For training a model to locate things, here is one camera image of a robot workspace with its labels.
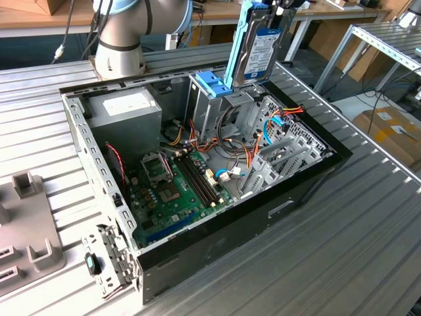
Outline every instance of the chip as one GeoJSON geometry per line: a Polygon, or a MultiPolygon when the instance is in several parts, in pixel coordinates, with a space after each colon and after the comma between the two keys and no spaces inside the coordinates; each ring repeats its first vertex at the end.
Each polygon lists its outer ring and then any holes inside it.
{"type": "Polygon", "coordinates": [[[164,203],[174,201],[181,196],[180,191],[178,191],[176,185],[173,182],[161,184],[158,187],[158,195],[161,197],[164,203]]]}
{"type": "Polygon", "coordinates": [[[153,226],[153,221],[151,221],[150,219],[142,223],[143,229],[148,229],[148,228],[151,228],[152,226],[153,226]]]}

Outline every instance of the hard drive label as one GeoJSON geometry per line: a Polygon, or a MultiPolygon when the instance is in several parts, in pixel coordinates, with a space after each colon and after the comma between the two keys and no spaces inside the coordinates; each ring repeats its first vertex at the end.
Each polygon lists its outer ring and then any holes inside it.
{"type": "Polygon", "coordinates": [[[281,29],[262,28],[257,32],[250,57],[245,67],[245,78],[252,79],[264,76],[275,50],[274,42],[279,38],[281,29]]]}

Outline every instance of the metal workbench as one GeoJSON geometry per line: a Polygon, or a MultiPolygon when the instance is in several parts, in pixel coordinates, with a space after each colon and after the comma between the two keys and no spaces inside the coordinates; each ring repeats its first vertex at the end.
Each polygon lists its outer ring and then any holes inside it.
{"type": "Polygon", "coordinates": [[[394,22],[355,24],[349,27],[332,55],[314,87],[316,92],[322,90],[353,36],[362,39],[362,42],[349,60],[348,65],[343,69],[344,73],[347,73],[350,67],[358,61],[364,49],[370,45],[396,61],[392,69],[377,86],[377,90],[381,90],[385,86],[400,65],[421,75],[421,57],[415,53],[415,49],[421,47],[421,30],[408,32],[394,22]]]}
{"type": "MultiPolygon", "coordinates": [[[[152,71],[226,61],[230,45],[147,54],[152,71]]],[[[89,276],[82,232],[101,216],[57,88],[97,80],[88,62],[0,72],[0,183],[43,177],[67,264],[0,298],[6,315],[405,315],[421,296],[421,181],[287,70],[272,81],[354,155],[275,227],[142,307],[89,276]]]]}

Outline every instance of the motherboard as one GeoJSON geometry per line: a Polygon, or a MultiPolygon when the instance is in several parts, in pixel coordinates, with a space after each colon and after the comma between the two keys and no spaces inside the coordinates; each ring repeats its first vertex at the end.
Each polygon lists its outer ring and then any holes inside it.
{"type": "Polygon", "coordinates": [[[195,150],[173,157],[153,153],[147,162],[131,179],[130,191],[131,211],[137,222],[134,238],[142,246],[233,203],[195,150]]]}

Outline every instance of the white connector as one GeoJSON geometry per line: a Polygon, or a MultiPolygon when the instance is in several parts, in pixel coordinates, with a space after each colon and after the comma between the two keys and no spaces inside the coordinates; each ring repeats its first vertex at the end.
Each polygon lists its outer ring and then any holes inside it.
{"type": "Polygon", "coordinates": [[[174,119],[172,120],[172,122],[174,123],[175,126],[181,127],[181,122],[179,120],[174,119]]]}
{"type": "Polygon", "coordinates": [[[220,174],[219,180],[221,180],[223,182],[227,182],[227,181],[230,181],[231,180],[231,177],[228,174],[228,172],[223,172],[223,173],[220,174]]]}
{"type": "Polygon", "coordinates": [[[64,53],[64,46],[63,44],[60,44],[59,48],[57,48],[55,51],[54,60],[56,61],[57,59],[59,59],[61,55],[63,55],[63,53],[64,53]]]}
{"type": "Polygon", "coordinates": [[[239,174],[241,173],[241,168],[239,168],[239,167],[234,167],[233,169],[232,169],[232,174],[236,174],[236,175],[238,175],[239,176],[239,174]]]}

